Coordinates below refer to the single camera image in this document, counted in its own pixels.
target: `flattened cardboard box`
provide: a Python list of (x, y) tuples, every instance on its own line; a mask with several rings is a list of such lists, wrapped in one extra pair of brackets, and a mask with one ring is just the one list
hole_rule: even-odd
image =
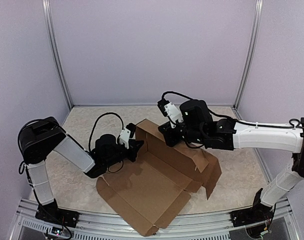
[(166, 228), (201, 186), (209, 198), (221, 175), (216, 157), (184, 144), (167, 147), (157, 127), (140, 122), (136, 139), (144, 145), (136, 162), (124, 161), (122, 171), (106, 173), (96, 184), (102, 198), (142, 236)]

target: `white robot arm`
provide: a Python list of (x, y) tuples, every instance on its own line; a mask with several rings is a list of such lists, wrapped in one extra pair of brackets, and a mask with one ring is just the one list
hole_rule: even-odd
[(18, 146), (23, 156), (28, 182), (33, 188), (39, 207), (35, 215), (52, 223), (75, 227), (78, 212), (60, 209), (53, 196), (45, 160), (55, 151), (77, 166), (90, 178), (97, 178), (116, 163), (129, 159), (134, 162), (143, 141), (133, 139), (136, 126), (132, 123), (123, 127), (118, 139), (111, 134), (104, 134), (95, 142), (95, 148), (88, 152), (73, 139), (53, 117), (28, 122), (18, 134)]
[[(165, 94), (177, 94), (188, 99), (177, 109), (165, 100)], [(293, 153), (290, 162), (277, 177), (255, 196), (251, 208), (233, 211), (231, 218), (235, 227), (272, 219), (276, 202), (304, 179), (304, 117), (291, 119), (290, 123), (273, 124), (246, 122), (219, 115), (208, 109), (203, 100), (192, 99), (177, 92), (166, 92), (158, 102), (162, 114), (169, 122), (159, 126), (167, 146), (173, 147), (184, 141), (190, 148), (213, 148), (234, 150), (243, 148), (279, 149)], [(213, 121), (212, 115), (220, 117)], [(261, 237), (265, 224), (252, 229), (252, 237)]]

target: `beige floor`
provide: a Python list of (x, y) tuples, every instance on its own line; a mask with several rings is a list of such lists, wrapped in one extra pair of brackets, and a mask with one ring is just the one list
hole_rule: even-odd
[[(229, 107), (211, 107), (219, 114), (234, 117)], [(88, 138), (98, 116), (105, 112), (116, 112), (123, 118), (124, 124), (138, 123), (148, 118), (162, 124), (166, 118), (155, 106), (115, 106), (115, 107), (75, 107), (69, 114), (64, 128), (87, 148)], [(120, 120), (114, 116), (105, 116), (97, 124), (92, 138), (92, 146), (102, 134), (118, 135), (121, 131)], [(204, 188), (192, 195), (191, 200), (180, 214), (206, 213), (230, 210), (249, 206), (257, 190), (266, 186), (263, 173), (252, 149), (225, 151), (209, 149), (218, 157), (222, 175), (209, 200), (206, 200)], [(73, 164), (52, 152), (46, 160), (46, 168), (53, 194), (60, 207), (97, 213), (115, 213), (98, 195), (96, 179), (88, 178)]]

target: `light purple backdrop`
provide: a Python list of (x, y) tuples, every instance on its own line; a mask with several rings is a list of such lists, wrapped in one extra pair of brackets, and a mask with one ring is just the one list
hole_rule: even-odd
[(0, 0), (0, 240), (28, 197), (16, 138), (29, 120), (68, 114), (49, 47), (41, 1)]
[[(248, 121), (272, 123), (304, 117), (304, 0), (264, 1), (240, 113)], [(273, 177), (291, 159), (285, 151), (260, 153)], [(304, 181), (288, 198), (304, 239)]]
[(155, 104), (163, 91), (176, 90), (232, 105), (255, 2), (51, 1), (74, 103)]

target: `metal rail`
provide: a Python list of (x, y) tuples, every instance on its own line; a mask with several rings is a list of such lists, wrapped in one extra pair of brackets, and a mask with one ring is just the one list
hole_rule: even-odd
[[(37, 203), (22, 199), (15, 215), (15, 226), (11, 240), (18, 239), (17, 229), (23, 227), (32, 228), (39, 232), (45, 232), (52, 227), (60, 227), (36, 219)], [(77, 240), (143, 240), (129, 224), (117, 214), (94, 213), (79, 211), (80, 217), (76, 228), (70, 228), (73, 239)], [(292, 209), (287, 198), (278, 201), (275, 219), (291, 218)], [(233, 227), (230, 211), (218, 211), (210, 213), (198, 213), (178, 215), (166, 229), (160, 229), (156, 235), (150, 237), (158, 240), (229, 240), (229, 231), (243, 229)]]
[(57, 44), (56, 44), (55, 34), (54, 34), (52, 15), (51, 15), (50, 1), (42, 0), (42, 5), (43, 5), (43, 11), (44, 11), (45, 24), (46, 24), (46, 28), (47, 28), (48, 38), (50, 41), (50, 47), (51, 47), (51, 51), (53, 54), (53, 59), (54, 59), (55, 67), (57, 70), (58, 78), (59, 78), (59, 81), (60, 81), (60, 84), (61, 84), (61, 87), (63, 90), (66, 104), (67, 104), (69, 110), (71, 110), (73, 108), (73, 102), (72, 102), (72, 98), (71, 98), (71, 95), (70, 95), (70, 92), (68, 90), (68, 86), (67, 86), (67, 83), (65, 80), (60, 56), (58, 54), (58, 49), (57, 49)]
[(240, 106), (240, 103), (241, 103), (241, 100), (242, 100), (242, 97), (244, 94), (245, 86), (247, 83), (248, 75), (250, 72), (251, 64), (253, 61), (256, 41), (257, 41), (257, 37), (258, 37), (258, 31), (259, 31), (259, 27), (260, 27), (260, 23), (261, 23), (262, 8), (263, 8), (263, 0), (256, 0), (256, 8), (255, 8), (255, 15), (254, 15), (254, 23), (253, 23), (252, 33), (251, 33), (251, 38), (250, 38), (250, 45), (248, 48), (245, 66), (244, 66), (243, 73), (242, 73), (241, 84), (239, 86), (236, 100), (234, 103), (235, 109), (238, 109), (238, 107)]

